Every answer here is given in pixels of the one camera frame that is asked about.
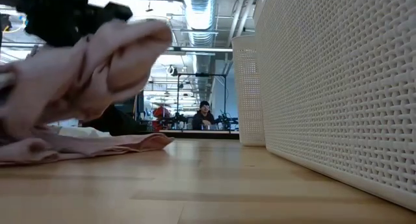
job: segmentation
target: white basket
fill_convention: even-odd
[[[267,149],[416,210],[416,0],[265,0]]]
[[[265,146],[255,38],[239,36],[233,38],[231,42],[235,89],[239,100],[240,142],[247,146]]]

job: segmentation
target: person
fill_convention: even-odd
[[[201,126],[210,126],[215,123],[214,116],[209,111],[209,103],[202,101],[200,104],[200,110],[194,115],[192,119],[192,129],[201,130]]]

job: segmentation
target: wooden floor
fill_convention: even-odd
[[[404,208],[237,141],[0,169],[4,224],[416,223]]]

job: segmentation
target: pink towel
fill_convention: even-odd
[[[69,118],[95,119],[111,103],[136,95],[171,42],[163,22],[112,21],[73,47],[43,49],[0,66],[0,88],[13,87],[0,106],[0,164],[162,149],[172,141],[163,134],[73,138],[42,126]]]

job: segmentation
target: white perforated panel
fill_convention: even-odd
[[[240,142],[249,146],[265,146],[260,78],[254,36],[233,38],[235,88],[239,100]]]
[[[416,210],[416,0],[266,0],[268,150]]]

